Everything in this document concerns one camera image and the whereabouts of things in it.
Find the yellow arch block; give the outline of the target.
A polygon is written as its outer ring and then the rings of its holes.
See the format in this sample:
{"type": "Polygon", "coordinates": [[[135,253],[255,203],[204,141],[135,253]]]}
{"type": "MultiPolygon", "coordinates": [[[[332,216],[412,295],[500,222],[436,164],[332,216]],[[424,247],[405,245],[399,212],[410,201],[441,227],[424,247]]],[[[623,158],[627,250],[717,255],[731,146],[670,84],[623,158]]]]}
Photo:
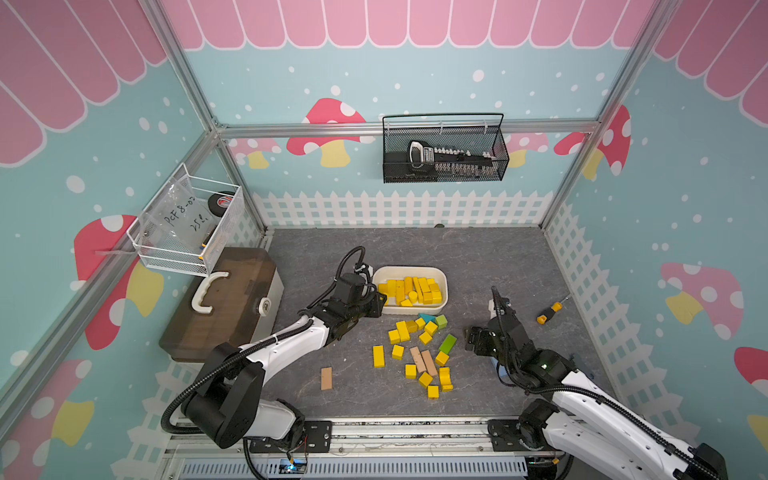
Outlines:
{"type": "Polygon", "coordinates": [[[439,381],[443,391],[451,391],[453,389],[451,372],[448,367],[442,367],[439,369],[439,381]]]}

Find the long yellow block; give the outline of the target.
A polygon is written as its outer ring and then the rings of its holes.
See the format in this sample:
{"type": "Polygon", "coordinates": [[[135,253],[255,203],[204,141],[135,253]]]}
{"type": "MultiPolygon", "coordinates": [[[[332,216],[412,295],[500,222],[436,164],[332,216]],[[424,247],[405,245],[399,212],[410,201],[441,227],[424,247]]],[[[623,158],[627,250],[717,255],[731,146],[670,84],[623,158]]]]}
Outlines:
{"type": "Polygon", "coordinates": [[[395,281],[395,299],[397,306],[401,306],[402,302],[406,299],[405,282],[403,280],[395,281]]]}

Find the large yellow front block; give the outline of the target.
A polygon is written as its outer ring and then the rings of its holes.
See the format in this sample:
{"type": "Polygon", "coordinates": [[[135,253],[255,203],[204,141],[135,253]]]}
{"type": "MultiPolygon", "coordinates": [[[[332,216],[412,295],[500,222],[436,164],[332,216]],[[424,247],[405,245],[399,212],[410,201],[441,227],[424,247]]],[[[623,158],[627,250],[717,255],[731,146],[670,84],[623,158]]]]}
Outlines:
{"type": "Polygon", "coordinates": [[[375,368],[384,368],[386,366],[385,352],[383,345],[377,345],[372,348],[373,366],[375,368]]]}

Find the small yellow cube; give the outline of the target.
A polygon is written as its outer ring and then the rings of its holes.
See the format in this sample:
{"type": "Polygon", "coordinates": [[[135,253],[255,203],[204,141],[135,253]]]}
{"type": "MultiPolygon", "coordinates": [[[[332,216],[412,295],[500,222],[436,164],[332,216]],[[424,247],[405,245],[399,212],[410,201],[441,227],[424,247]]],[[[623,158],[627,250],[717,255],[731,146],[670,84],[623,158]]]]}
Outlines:
{"type": "Polygon", "coordinates": [[[441,304],[443,302],[442,292],[436,283],[429,284],[429,298],[428,303],[430,305],[441,304]]]}

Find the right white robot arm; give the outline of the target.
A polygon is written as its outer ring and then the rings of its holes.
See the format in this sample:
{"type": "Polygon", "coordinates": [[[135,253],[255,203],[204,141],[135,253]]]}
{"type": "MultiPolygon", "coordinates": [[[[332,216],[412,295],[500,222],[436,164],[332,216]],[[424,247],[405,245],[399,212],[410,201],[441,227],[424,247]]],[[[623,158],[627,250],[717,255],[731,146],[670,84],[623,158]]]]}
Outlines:
{"type": "Polygon", "coordinates": [[[466,329],[468,351],[495,362],[499,382],[533,401],[517,417],[516,441],[558,450],[611,479],[725,479],[725,458],[646,421],[597,386],[573,361],[538,348],[509,299],[493,288],[492,316],[466,329]]]}

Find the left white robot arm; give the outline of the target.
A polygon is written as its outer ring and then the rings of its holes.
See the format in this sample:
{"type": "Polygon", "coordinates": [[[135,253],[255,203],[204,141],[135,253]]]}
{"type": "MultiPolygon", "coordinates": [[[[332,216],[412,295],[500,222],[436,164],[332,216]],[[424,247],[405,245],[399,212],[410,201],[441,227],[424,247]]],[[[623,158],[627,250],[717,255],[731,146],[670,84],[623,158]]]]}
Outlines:
{"type": "Polygon", "coordinates": [[[387,298],[373,281],[365,253],[364,246],[348,251],[331,285],[292,325],[255,343],[216,346],[193,382],[167,405],[162,430],[204,434],[221,449],[240,443],[256,479],[263,475],[252,458],[253,441],[272,440],[288,458],[307,448],[304,415],[284,400],[262,399],[262,389],[296,360],[341,340],[361,319],[382,315],[387,298]]]}

